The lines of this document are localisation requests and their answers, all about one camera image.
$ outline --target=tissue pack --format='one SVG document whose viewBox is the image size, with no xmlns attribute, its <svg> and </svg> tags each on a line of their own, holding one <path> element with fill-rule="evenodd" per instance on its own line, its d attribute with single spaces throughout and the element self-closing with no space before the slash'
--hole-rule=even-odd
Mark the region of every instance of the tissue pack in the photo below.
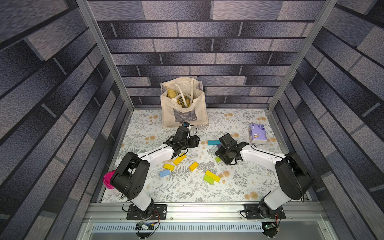
<svg viewBox="0 0 384 240">
<path fill-rule="evenodd" d="M 249 125 L 249 143 L 265 144 L 267 141 L 263 124 Z"/>
</svg>

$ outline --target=blue block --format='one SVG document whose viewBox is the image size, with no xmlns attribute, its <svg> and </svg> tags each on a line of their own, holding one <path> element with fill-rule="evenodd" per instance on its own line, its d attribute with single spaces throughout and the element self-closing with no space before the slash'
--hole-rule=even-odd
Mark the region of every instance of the blue block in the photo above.
<svg viewBox="0 0 384 240">
<path fill-rule="evenodd" d="M 208 141 L 208 145 L 217 145 L 217 144 L 221 144 L 221 142 L 219 140 Z"/>
<path fill-rule="evenodd" d="M 165 177 L 165 176 L 168 176 L 168 175 L 170 175 L 170 170 L 169 169 L 160 172 L 160 177 Z"/>
</svg>

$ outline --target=yellow package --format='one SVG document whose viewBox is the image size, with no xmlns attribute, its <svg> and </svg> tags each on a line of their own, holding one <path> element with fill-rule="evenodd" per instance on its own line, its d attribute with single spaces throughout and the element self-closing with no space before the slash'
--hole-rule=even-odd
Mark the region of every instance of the yellow package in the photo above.
<svg viewBox="0 0 384 240">
<path fill-rule="evenodd" d="M 176 92 L 176 91 L 173 90 L 173 89 L 168 89 L 168 97 L 169 97 L 169 98 L 175 98 L 177 95 L 179 95 L 178 92 Z"/>
</svg>

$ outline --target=floral tablecloth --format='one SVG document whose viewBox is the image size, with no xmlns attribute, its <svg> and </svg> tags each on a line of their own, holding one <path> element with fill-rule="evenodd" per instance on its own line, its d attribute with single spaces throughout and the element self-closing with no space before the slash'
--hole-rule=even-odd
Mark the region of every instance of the floral tablecloth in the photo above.
<svg viewBox="0 0 384 240">
<path fill-rule="evenodd" d="M 261 149 L 281 153 L 263 109 L 208 109 L 208 125 L 197 126 L 200 144 L 189 148 L 187 157 L 167 177 L 160 178 L 163 164 L 156 165 L 147 175 L 145 188 L 155 202 L 238 202 L 259 201 L 279 185 L 276 172 L 258 164 L 238 161 L 237 165 L 217 163 L 214 158 L 217 146 L 207 145 L 230 133 L 238 142 L 249 142 L 250 123 L 264 124 L 268 142 L 257 145 Z M 127 152 L 142 153 L 160 146 L 176 132 L 176 128 L 161 128 L 161 110 L 135 110 L 125 134 L 115 169 Z M 191 172 L 193 162 L 199 166 Z M 221 177 L 210 185 L 203 180 L 209 170 Z M 106 189 L 102 202 L 125 202 L 116 189 Z"/>
</svg>

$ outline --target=yellow block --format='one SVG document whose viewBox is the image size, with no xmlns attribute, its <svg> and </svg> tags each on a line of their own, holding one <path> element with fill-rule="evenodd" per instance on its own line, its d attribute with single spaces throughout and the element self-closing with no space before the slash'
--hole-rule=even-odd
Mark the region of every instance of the yellow block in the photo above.
<svg viewBox="0 0 384 240">
<path fill-rule="evenodd" d="M 186 158 L 187 157 L 187 155 L 183 155 L 183 156 L 181 156 L 181 157 L 178 157 L 178 158 L 176 158 L 174 161 L 173 161 L 173 163 L 175 164 L 175 165 L 178 165 L 181 161 L 183 161 L 184 160 L 184 158 Z"/>
<path fill-rule="evenodd" d="M 218 176 L 216 176 L 215 174 L 211 173 L 208 170 L 207 170 L 207 172 L 205 174 L 208 175 L 209 177 L 213 178 L 216 182 L 220 181 L 220 178 Z"/>
<path fill-rule="evenodd" d="M 189 169 L 193 172 L 193 170 L 195 170 L 198 166 L 199 166 L 199 164 L 197 162 L 194 162 L 194 163 L 192 163 L 191 166 L 189 166 Z"/>
<path fill-rule="evenodd" d="M 164 168 L 173 171 L 173 169 L 175 169 L 175 166 L 166 163 L 166 164 L 164 165 Z"/>
</svg>

